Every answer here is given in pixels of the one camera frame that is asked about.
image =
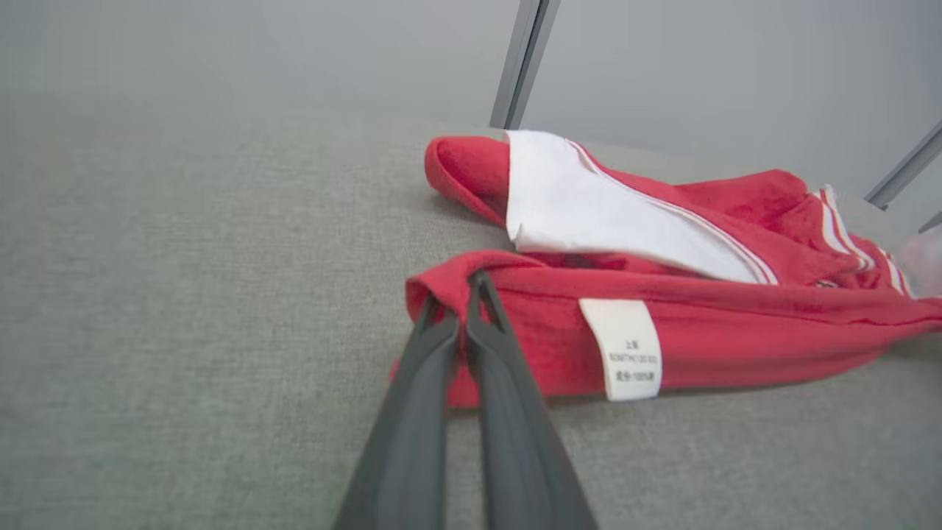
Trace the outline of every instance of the clothing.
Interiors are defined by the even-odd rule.
[[[817,379],[942,328],[942,303],[914,299],[892,258],[847,232],[829,188],[777,170],[670,186],[546,133],[508,142],[436,139],[426,176],[524,254],[455,257],[407,282],[407,306],[415,318],[432,292],[464,318],[466,278],[487,269],[546,395],[604,391],[581,298],[646,303],[665,389]],[[466,368],[449,396],[476,402]]]

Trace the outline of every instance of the white stripe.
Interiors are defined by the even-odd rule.
[[[755,276],[755,279],[758,280],[759,283],[778,285],[778,278],[775,276],[775,273],[771,270],[769,265],[767,265],[765,261],[763,261],[756,254],[754,254],[751,250],[746,248],[745,245],[743,245],[741,242],[736,240],[736,238],[723,232],[715,224],[704,219],[703,217],[700,217],[699,215],[697,215],[696,213],[692,211],[689,211],[677,205],[671,204],[667,201],[663,201],[661,199],[658,199],[657,197],[652,197],[651,195],[647,195],[645,193],[642,193],[638,190],[631,188],[630,186],[627,186],[624,182],[602,171],[601,168],[595,165],[592,158],[589,157],[589,155],[585,152],[584,149],[582,149],[581,145],[579,145],[578,143],[575,143],[574,141],[569,141],[569,143],[570,145],[575,147],[578,150],[578,152],[585,158],[585,160],[590,164],[594,172],[618,184],[620,187],[626,190],[629,190],[632,193],[637,194],[638,196],[640,196],[641,198],[643,198],[644,200],[650,203],[653,203],[655,205],[658,205],[659,207],[668,209],[674,213],[680,214],[684,216],[685,218],[693,221],[694,223],[701,225],[703,228],[709,230],[714,235],[725,240],[727,244],[732,246],[733,251],[736,252],[736,254],[739,256],[740,259],[742,259],[742,261],[746,264],[746,266],[749,267],[753,271],[753,276]]]
[[[906,293],[902,290],[900,280],[900,269],[898,269],[897,266],[894,265],[892,261],[890,261],[889,256],[886,255],[886,252],[884,252],[882,248],[877,247],[877,250],[880,251],[880,254],[883,255],[884,259],[886,260],[886,267],[889,269],[889,283],[899,294],[905,296]]]
[[[896,258],[894,258],[893,255],[889,253],[886,253],[886,257],[888,258],[887,263],[889,263],[890,267],[895,269],[896,273],[900,275],[900,283],[902,284],[903,294],[910,298],[917,298],[913,293],[912,287],[909,285],[909,279],[906,277],[906,273],[902,271],[902,267],[896,264]]]
[[[841,237],[841,240],[847,243],[848,249],[851,250],[854,254],[857,255],[857,259],[862,262],[861,271],[871,271],[876,265],[873,262],[873,258],[870,257],[866,252],[860,250],[856,244],[854,244],[851,235],[847,232],[847,227],[844,226],[844,221],[840,218],[840,212],[837,211],[837,205],[834,203],[834,188],[830,185],[824,186],[824,189],[821,190],[821,196],[824,197],[824,202],[827,206],[834,211],[834,220],[835,226],[837,227],[837,233]]]
[[[820,191],[815,191],[812,195],[818,197],[818,200],[821,202],[821,232],[824,236],[824,242],[841,254],[850,254],[851,251],[847,250],[847,247],[840,242],[834,230],[834,211],[832,211],[824,202],[824,199],[821,198]]]

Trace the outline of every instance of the care label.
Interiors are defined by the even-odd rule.
[[[583,298],[579,307],[598,341],[609,400],[657,396],[660,341],[644,302]]]

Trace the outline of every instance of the red garment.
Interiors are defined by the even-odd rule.
[[[426,153],[426,176],[444,196],[502,225],[509,158],[500,141],[440,138]],[[647,304],[660,340],[664,389],[818,379],[870,361],[893,341],[942,328],[942,302],[910,298],[890,257],[842,233],[829,189],[807,193],[800,179],[781,171],[670,186],[593,162],[631,189],[719,227],[768,266],[777,285],[706,279],[627,254],[480,251],[410,278],[411,317],[431,291],[464,320],[466,279],[486,269],[547,396],[605,391],[580,298]],[[461,366],[449,402],[474,406],[477,399]]]

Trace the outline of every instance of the white lining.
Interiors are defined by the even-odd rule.
[[[572,145],[578,150],[579,154],[585,159],[586,163],[589,164],[589,166],[592,168],[594,172],[605,177],[607,180],[610,180],[614,182],[615,184],[625,188],[626,190],[629,190],[630,192],[639,195],[642,199],[652,204],[655,204],[659,207],[673,211],[674,213],[678,213],[690,219],[694,223],[700,224],[704,229],[710,231],[714,236],[721,238],[727,244],[732,245],[734,252],[736,252],[739,255],[739,257],[743,260],[743,262],[753,271],[753,274],[757,278],[761,277],[765,279],[765,281],[761,283],[769,283],[772,285],[778,285],[778,278],[775,276],[775,273],[772,272],[771,268],[768,265],[766,265],[765,261],[759,258],[759,256],[754,254],[751,250],[746,248],[746,246],[740,243],[736,238],[723,232],[718,226],[704,219],[703,217],[700,217],[696,213],[693,213],[692,211],[689,211],[683,207],[679,207],[677,205],[671,204],[667,201],[662,201],[658,199],[657,197],[652,197],[651,195],[647,195],[641,191],[631,188],[630,186],[626,185],[624,182],[602,171],[602,169],[599,168],[595,164],[595,162],[592,161],[592,158],[589,157],[589,155],[585,152],[585,150],[582,149],[581,145],[579,145],[578,143],[575,143],[574,141],[568,141],[568,142],[570,145]]]
[[[507,232],[517,249],[625,252],[730,281],[777,284],[771,268],[699,215],[625,185],[581,146],[555,135],[507,131]]]

